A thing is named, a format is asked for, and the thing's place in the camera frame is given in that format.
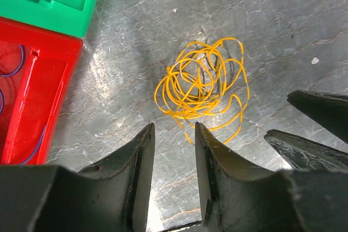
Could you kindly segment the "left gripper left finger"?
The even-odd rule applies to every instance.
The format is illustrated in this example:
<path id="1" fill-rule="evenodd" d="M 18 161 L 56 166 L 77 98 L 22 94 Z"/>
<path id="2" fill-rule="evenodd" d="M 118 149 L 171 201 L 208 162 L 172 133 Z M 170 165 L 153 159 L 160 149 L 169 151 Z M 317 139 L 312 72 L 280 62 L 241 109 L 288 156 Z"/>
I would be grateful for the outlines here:
<path id="1" fill-rule="evenodd" d="M 79 172 L 1 167 L 1 231 L 145 231 L 155 126 Z"/>

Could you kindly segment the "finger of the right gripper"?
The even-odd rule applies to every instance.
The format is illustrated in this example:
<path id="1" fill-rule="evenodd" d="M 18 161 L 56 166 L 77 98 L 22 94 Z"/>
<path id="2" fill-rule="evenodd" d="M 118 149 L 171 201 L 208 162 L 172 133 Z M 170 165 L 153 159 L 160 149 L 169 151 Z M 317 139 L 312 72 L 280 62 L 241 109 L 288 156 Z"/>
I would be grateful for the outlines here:
<path id="1" fill-rule="evenodd" d="M 294 169 L 347 169 L 347 153 L 337 149 L 275 129 L 264 139 Z"/>
<path id="2" fill-rule="evenodd" d="M 296 90 L 287 101 L 297 110 L 347 142 L 347 96 L 333 93 Z"/>

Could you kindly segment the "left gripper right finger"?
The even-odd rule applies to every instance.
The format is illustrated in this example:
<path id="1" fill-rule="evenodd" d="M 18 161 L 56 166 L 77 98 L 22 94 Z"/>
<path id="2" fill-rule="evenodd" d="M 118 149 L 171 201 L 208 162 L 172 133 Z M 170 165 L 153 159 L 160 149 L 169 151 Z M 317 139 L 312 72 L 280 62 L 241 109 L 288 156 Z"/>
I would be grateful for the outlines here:
<path id="1" fill-rule="evenodd" d="M 195 127 L 202 222 L 209 231 L 347 231 L 347 169 L 271 171 Z"/>

